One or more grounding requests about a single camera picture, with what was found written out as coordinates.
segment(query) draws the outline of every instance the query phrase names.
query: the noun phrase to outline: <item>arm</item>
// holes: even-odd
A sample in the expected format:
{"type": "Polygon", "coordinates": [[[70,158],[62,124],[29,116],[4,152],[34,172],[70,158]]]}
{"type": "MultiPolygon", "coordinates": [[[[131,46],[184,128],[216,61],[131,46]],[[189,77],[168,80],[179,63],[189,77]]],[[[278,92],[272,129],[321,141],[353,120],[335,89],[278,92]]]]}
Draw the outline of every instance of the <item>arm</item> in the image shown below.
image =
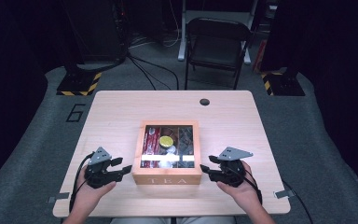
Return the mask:
{"type": "MultiPolygon", "coordinates": [[[[79,188],[86,179],[84,174],[87,166],[81,169],[79,178],[77,180],[77,188],[79,188]]],[[[111,182],[98,189],[90,187],[87,183],[83,184],[77,192],[75,204],[72,212],[68,218],[63,222],[64,224],[80,224],[86,221],[86,218],[97,206],[100,199],[116,185],[116,182],[111,182]]]]}
{"type": "MultiPolygon", "coordinates": [[[[249,172],[252,173],[251,167],[246,163],[242,162],[243,167],[249,172]]],[[[229,185],[226,185],[222,182],[217,182],[217,187],[219,187],[223,192],[230,195],[237,205],[249,216],[254,224],[263,223],[263,224],[272,224],[275,221],[267,213],[266,209],[258,201],[257,193],[247,182],[243,181],[237,188],[233,188],[229,185]]]]}

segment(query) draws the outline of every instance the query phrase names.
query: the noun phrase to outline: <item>table surface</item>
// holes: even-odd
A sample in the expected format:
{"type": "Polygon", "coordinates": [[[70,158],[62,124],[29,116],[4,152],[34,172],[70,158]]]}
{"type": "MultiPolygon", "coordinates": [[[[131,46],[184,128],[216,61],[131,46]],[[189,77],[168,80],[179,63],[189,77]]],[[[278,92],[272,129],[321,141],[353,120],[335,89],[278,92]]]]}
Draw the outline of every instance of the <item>table surface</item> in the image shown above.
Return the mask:
{"type": "MultiPolygon", "coordinates": [[[[103,147],[122,164],[132,165],[142,120],[197,120],[200,126],[201,164],[211,169],[208,156],[218,156],[226,147],[253,152],[244,160],[252,167],[270,214],[290,211],[287,198],[273,192],[284,189],[269,141],[249,91],[99,91],[95,95],[61,191],[71,192],[81,161],[103,147]],[[200,99],[209,105],[201,105],[200,99]]],[[[67,217],[69,199],[58,200],[56,217],[67,217]]],[[[92,217],[198,217],[244,215],[232,198],[202,175],[200,185],[137,186],[131,174],[100,200],[92,217]]]]}

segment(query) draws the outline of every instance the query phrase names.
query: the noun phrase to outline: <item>hazard stripe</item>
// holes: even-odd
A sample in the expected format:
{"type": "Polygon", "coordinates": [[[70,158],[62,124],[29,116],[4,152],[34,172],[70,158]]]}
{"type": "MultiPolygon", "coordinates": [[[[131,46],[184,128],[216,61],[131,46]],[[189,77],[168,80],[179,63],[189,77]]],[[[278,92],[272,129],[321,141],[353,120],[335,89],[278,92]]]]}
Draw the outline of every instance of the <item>hazard stripe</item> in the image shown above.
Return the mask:
{"type": "Polygon", "coordinates": [[[272,92],[271,86],[269,85],[269,81],[266,78],[266,74],[261,74],[261,77],[263,78],[263,82],[264,82],[264,87],[266,88],[267,94],[268,95],[274,95],[274,93],[272,92]]]}
{"type": "Polygon", "coordinates": [[[89,86],[88,91],[57,91],[57,95],[66,95],[66,96],[87,96],[92,95],[97,88],[98,81],[100,80],[102,73],[98,73],[95,75],[94,79],[92,80],[91,85],[89,86]]]}

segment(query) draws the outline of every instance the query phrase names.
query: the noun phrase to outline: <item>dark curtain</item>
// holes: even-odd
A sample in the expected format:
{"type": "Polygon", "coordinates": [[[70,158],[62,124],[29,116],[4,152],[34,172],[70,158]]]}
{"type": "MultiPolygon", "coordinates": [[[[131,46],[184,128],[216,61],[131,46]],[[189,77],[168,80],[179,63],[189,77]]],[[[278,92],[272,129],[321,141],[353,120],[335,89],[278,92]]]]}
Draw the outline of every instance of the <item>dark curtain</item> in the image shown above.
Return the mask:
{"type": "Polygon", "coordinates": [[[324,126],[358,175],[358,1],[282,0],[261,69],[313,84],[324,126]]]}
{"type": "Polygon", "coordinates": [[[46,72],[62,55],[78,62],[67,22],[58,0],[0,0],[0,168],[44,98],[46,72]]]}

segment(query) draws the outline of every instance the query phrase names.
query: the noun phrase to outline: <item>black chair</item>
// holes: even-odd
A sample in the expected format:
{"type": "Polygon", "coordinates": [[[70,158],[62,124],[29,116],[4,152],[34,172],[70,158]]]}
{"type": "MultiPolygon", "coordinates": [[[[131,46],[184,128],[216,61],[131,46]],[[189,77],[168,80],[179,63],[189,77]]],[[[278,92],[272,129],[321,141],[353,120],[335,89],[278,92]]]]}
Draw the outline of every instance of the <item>black chair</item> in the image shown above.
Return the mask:
{"type": "Polygon", "coordinates": [[[209,18],[196,18],[186,27],[186,84],[198,81],[218,86],[237,89],[243,57],[247,49],[251,32],[248,27],[237,21],[222,21],[209,18]],[[234,72],[230,82],[234,85],[220,81],[194,79],[188,76],[188,66],[210,67],[234,72]]]}

